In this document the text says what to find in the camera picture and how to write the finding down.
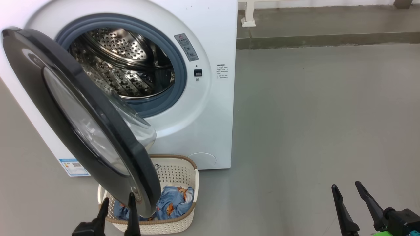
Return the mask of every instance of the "gray floor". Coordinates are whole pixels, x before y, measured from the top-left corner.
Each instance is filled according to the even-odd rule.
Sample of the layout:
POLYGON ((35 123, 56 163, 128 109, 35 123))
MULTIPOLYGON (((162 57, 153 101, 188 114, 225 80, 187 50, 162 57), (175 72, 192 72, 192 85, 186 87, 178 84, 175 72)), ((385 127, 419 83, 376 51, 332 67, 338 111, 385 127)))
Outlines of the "gray floor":
MULTIPOLYGON (((340 235, 332 184, 370 235, 356 180, 420 213, 419 59, 420 45, 238 51, 232 168, 200 172, 180 235, 340 235)), ((0 108, 0 235, 70 235, 97 214, 96 181, 65 174, 4 84, 0 108)))

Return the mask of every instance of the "white plastic basket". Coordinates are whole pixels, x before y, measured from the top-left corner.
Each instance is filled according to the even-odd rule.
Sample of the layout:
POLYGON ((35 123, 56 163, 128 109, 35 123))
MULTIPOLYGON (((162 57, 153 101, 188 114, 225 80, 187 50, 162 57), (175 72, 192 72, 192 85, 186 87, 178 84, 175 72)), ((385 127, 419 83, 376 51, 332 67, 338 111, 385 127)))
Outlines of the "white plastic basket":
MULTIPOLYGON (((195 163, 185 157, 177 155, 151 155, 153 164, 159 164, 160 168, 157 170, 159 176, 161 190, 165 186, 182 186, 194 188, 194 199, 191 208, 187 213, 181 217, 170 220, 152 220, 139 221, 141 234, 170 234, 179 233, 186 230, 192 222, 194 217, 194 208, 198 196, 198 170, 195 163)), ((98 202, 101 207, 102 200, 109 198, 109 208, 106 220, 115 225, 119 230, 127 230, 128 221, 119 220, 114 216, 115 199, 99 185, 98 188, 98 202)))

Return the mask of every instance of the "cloth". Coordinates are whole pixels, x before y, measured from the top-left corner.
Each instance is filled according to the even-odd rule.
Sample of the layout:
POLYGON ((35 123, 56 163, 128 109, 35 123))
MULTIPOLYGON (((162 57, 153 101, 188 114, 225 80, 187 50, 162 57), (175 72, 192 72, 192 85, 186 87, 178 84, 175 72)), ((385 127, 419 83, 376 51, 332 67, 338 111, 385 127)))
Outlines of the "cloth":
MULTIPOLYGON (((194 189, 188 187, 165 186, 160 199, 156 203, 156 212, 149 218, 139 216, 139 221, 144 220, 167 220, 182 216, 192 206, 194 199, 194 189)), ((114 215, 120 220, 128 220, 130 210, 115 200, 114 215)))
POLYGON ((194 190, 192 187, 166 186, 156 203, 156 217, 159 220, 174 219, 185 214, 192 205, 194 190))

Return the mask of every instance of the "stainless steel drum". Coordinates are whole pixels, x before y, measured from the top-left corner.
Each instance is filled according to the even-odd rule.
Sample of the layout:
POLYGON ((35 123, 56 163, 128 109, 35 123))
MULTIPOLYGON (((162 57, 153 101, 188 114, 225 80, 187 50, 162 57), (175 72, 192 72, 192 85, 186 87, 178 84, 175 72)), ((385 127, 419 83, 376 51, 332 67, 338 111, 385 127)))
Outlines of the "stainless steel drum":
POLYGON ((156 96, 175 81, 161 49, 124 29, 92 30, 77 38, 69 51, 102 90, 114 90, 126 99, 156 96))

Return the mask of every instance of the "warning label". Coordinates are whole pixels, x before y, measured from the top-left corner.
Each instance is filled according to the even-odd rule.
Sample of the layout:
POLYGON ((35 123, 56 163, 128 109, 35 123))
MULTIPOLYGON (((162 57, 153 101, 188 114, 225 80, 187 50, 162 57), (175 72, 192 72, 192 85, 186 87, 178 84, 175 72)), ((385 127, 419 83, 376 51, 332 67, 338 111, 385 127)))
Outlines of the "warning label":
POLYGON ((77 159, 60 159, 69 176, 89 176, 90 174, 77 159))
POLYGON ((226 66, 225 64, 217 64, 216 67, 216 78, 218 79, 227 79, 228 78, 228 72, 229 72, 229 67, 226 66))
POLYGON ((184 53, 189 61, 198 60, 197 53, 195 52, 191 42, 188 40, 185 34, 177 34, 175 35, 175 39, 178 41, 182 50, 184 50, 184 53))

